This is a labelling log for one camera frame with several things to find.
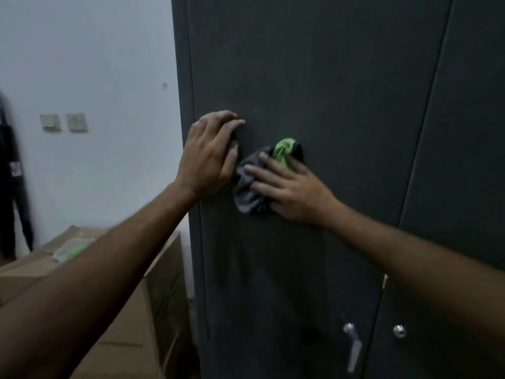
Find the cloth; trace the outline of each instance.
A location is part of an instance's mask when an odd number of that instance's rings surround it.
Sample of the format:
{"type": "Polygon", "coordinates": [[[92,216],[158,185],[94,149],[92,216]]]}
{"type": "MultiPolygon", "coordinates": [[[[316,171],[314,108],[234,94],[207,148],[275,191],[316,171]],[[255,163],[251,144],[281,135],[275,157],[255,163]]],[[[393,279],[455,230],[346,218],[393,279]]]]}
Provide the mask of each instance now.
{"type": "Polygon", "coordinates": [[[12,127],[0,95],[0,250],[6,259],[15,259],[14,206],[16,203],[26,244],[33,250],[28,196],[12,127]]]}
{"type": "Polygon", "coordinates": [[[233,190],[235,205],[237,209],[243,214],[256,214],[262,213],[268,210],[268,205],[271,200],[264,197],[255,191],[251,190],[251,184],[256,180],[252,175],[245,172],[245,165],[253,165],[261,168],[266,168],[266,165],[260,159],[260,153],[265,152],[270,157],[275,158],[281,164],[293,168],[289,165],[288,160],[284,156],[285,153],[291,154],[298,161],[303,162],[303,152],[301,150],[301,145],[293,140],[292,138],[286,138],[277,143],[274,146],[266,146],[252,153],[248,157],[242,160],[235,168],[233,181],[235,183],[235,189],[233,190]]]}

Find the metal handle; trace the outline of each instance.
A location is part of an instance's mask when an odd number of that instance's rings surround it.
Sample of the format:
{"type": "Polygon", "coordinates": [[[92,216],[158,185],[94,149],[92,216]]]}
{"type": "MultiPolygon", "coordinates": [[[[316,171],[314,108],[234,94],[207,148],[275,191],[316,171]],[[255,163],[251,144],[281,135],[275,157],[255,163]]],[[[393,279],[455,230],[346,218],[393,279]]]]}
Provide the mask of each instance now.
{"type": "Polygon", "coordinates": [[[360,352],[361,348],[363,347],[363,343],[361,342],[360,337],[356,332],[356,327],[354,326],[353,323],[345,324],[344,332],[347,334],[347,336],[351,341],[347,372],[353,373],[354,369],[356,368],[357,359],[360,357],[360,352]]]}
{"type": "Polygon", "coordinates": [[[393,327],[393,334],[395,337],[403,339],[407,336],[407,329],[402,325],[395,325],[395,327],[393,327]]]}

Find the white wall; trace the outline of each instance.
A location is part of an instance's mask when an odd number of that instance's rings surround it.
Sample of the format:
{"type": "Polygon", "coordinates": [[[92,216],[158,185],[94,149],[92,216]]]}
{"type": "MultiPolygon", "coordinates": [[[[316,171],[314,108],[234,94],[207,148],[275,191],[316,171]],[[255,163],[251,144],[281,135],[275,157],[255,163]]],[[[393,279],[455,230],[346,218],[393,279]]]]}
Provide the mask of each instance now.
{"type": "MultiPolygon", "coordinates": [[[[0,0],[0,90],[11,105],[36,243],[110,226],[176,175],[182,138],[170,0],[0,0]],[[65,113],[89,133],[71,134],[65,113]],[[42,131],[39,114],[63,132],[42,131]]],[[[188,294],[193,274],[183,234],[188,294]]]]}

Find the light switch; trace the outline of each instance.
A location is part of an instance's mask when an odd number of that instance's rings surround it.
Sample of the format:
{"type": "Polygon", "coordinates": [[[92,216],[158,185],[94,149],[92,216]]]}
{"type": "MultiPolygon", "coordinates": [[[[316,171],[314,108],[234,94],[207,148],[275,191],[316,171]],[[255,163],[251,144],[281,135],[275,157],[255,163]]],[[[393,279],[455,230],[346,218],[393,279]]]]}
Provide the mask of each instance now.
{"type": "Polygon", "coordinates": [[[58,114],[41,114],[41,124],[44,131],[61,131],[58,114]]]}
{"type": "Polygon", "coordinates": [[[72,132],[87,132],[88,125],[84,113],[67,114],[67,127],[72,132]]]}

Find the hanging jacket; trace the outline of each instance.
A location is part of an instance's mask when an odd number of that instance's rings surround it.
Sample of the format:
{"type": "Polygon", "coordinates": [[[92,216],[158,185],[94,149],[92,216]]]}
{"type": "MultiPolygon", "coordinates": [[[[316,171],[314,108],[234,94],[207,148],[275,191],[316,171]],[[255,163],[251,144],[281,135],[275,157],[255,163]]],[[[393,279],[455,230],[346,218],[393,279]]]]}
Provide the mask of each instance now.
{"type": "Polygon", "coordinates": [[[0,250],[4,258],[16,259],[13,201],[30,250],[33,250],[33,230],[18,148],[12,127],[7,121],[3,98],[0,94],[0,250]]]}

